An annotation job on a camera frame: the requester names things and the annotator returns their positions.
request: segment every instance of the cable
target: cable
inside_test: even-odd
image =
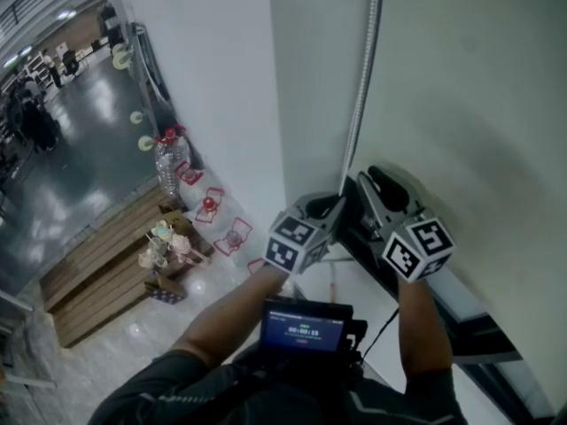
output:
[[[364,356],[362,356],[362,362],[364,362],[364,360],[366,359],[366,355],[369,353],[369,351],[372,349],[372,346],[374,346],[374,343],[377,342],[378,338],[382,335],[382,333],[386,330],[386,328],[388,327],[388,325],[393,321],[393,319],[398,316],[398,313],[400,312],[400,309],[397,308],[395,310],[394,313],[392,313],[392,316],[390,318],[388,318],[388,321],[386,323],[384,323],[384,326],[382,326],[382,328],[380,329],[380,331],[378,332],[378,335],[376,336],[376,338],[374,339],[374,342],[372,342],[372,344],[370,344],[369,348],[364,352]]]
[[[366,104],[366,97],[369,92],[370,77],[372,75],[372,67],[374,65],[374,57],[376,55],[376,46],[378,40],[378,31],[380,29],[380,19],[382,14],[383,0],[369,1],[369,23],[366,31],[366,42],[364,47],[364,55],[362,60],[361,79],[359,82],[358,94],[353,109],[351,125],[348,130],[346,141],[345,158],[343,160],[343,170],[338,187],[338,194],[343,195],[346,185],[346,177],[348,170],[353,163],[354,152],[358,142],[358,135],[361,131],[362,114]]]

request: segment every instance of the shiny floor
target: shiny floor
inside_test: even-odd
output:
[[[248,273],[221,255],[196,267],[183,282],[188,297],[176,305],[146,299],[71,350],[59,347],[37,282],[20,296],[35,306],[11,338],[12,373],[49,379],[56,389],[8,383],[3,387],[9,425],[84,425],[98,404],[165,352],[197,314],[234,289]],[[258,339],[257,330],[245,346]]]
[[[0,289],[11,294],[45,274],[67,243],[155,175],[152,152],[137,149],[150,125],[129,120],[142,107],[136,84],[113,68],[108,48],[89,58],[77,78],[48,94],[61,125],[57,147],[32,152],[0,199]]]

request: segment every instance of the digital timer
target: digital timer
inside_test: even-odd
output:
[[[265,322],[266,343],[273,346],[334,352],[345,323],[340,320],[270,311]]]
[[[319,331],[318,330],[312,330],[307,328],[288,328],[287,329],[288,332],[292,333],[292,334],[299,334],[302,336],[319,336]]]

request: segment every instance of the wooden platform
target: wooden platform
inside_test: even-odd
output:
[[[58,339],[70,348],[148,297],[138,254],[148,233],[162,219],[159,205],[167,198],[154,189],[123,210],[79,245],[40,281],[45,310],[53,315]],[[191,228],[191,244],[202,252],[213,250]],[[176,263],[160,272],[180,271]]]

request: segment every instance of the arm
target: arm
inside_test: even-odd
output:
[[[441,324],[426,282],[399,279],[400,354],[408,381],[426,373],[448,370],[451,344]]]
[[[277,294],[287,277],[276,267],[264,266],[201,312],[172,350],[195,354],[209,367],[219,366],[252,333],[260,322],[264,299]]]

